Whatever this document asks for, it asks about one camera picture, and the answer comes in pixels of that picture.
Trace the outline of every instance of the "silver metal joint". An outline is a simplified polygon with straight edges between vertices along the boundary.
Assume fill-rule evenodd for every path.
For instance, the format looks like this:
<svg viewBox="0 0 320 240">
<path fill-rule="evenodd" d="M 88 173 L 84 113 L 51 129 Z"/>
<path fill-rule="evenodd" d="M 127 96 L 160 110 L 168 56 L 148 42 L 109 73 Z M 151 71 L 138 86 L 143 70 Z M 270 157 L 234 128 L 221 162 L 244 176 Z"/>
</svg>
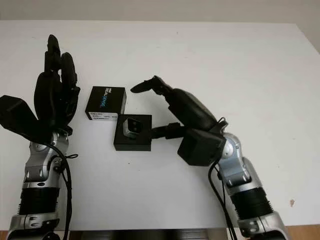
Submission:
<svg viewBox="0 0 320 240">
<path fill-rule="evenodd" d="M 223 136 L 226 142 L 218 165 L 224 183 L 229 188 L 248 183 L 251 177 L 243 162 L 239 139 L 231 133 L 224 133 Z"/>
</svg>

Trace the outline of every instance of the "product box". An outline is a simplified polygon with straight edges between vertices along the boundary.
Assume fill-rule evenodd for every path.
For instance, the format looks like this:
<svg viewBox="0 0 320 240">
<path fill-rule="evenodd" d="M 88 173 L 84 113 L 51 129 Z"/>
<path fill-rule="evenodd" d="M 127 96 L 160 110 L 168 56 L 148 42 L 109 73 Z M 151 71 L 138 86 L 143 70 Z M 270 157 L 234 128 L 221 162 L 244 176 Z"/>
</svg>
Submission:
<svg viewBox="0 0 320 240">
<path fill-rule="evenodd" d="M 126 105 L 124 87 L 93 86 L 85 113 L 90 120 L 117 121 Z"/>
</svg>

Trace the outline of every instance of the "black square base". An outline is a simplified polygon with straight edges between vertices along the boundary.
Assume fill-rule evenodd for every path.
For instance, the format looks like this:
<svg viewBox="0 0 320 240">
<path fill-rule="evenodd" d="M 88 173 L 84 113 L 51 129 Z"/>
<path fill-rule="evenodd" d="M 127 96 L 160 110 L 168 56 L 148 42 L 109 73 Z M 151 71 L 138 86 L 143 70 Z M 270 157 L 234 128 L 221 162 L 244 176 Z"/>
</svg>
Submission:
<svg viewBox="0 0 320 240">
<path fill-rule="evenodd" d="M 124 122 L 127 119 L 139 122 L 141 132 L 135 138 L 124 135 Z M 118 116 L 113 145 L 117 151 L 151 151 L 151 115 L 121 114 Z"/>
</svg>

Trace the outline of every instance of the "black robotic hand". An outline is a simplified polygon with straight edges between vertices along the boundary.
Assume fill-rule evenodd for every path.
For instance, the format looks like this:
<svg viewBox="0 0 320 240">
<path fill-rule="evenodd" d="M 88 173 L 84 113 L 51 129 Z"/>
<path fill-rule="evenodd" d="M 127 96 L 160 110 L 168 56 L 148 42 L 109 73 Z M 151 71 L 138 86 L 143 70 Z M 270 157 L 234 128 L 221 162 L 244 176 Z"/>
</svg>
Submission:
<svg viewBox="0 0 320 240">
<path fill-rule="evenodd" d="M 171 88 L 160 77 L 154 76 L 131 89 L 133 93 L 153 90 L 163 95 L 168 109 L 184 125 L 170 123 L 152 129 L 152 138 L 181 138 L 178 154 L 189 165 L 209 166 L 222 156 L 226 143 L 223 130 L 227 122 L 217 121 L 214 115 L 191 93 L 179 88 Z"/>
<path fill-rule="evenodd" d="M 44 72 L 36 82 L 33 114 L 27 103 L 17 97 L 0 97 L 0 124 L 31 142 L 50 143 L 52 132 L 64 131 L 75 115 L 80 88 L 69 53 L 61 55 L 58 40 L 50 35 L 45 52 Z"/>
</svg>

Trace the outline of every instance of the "black box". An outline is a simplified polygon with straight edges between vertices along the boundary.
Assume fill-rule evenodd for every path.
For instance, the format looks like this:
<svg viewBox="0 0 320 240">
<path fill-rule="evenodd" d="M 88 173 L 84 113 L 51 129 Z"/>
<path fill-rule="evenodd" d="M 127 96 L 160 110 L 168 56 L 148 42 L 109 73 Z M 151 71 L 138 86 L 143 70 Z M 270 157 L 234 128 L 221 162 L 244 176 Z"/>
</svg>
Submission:
<svg viewBox="0 0 320 240">
<path fill-rule="evenodd" d="M 135 138 L 126 136 L 124 123 L 127 120 L 139 122 L 139 134 Z M 113 145 L 117 151 L 151 151 L 151 115 L 123 114 L 118 116 Z"/>
<path fill-rule="evenodd" d="M 90 120 L 116 121 L 126 105 L 124 87 L 93 86 L 85 113 Z"/>
</svg>

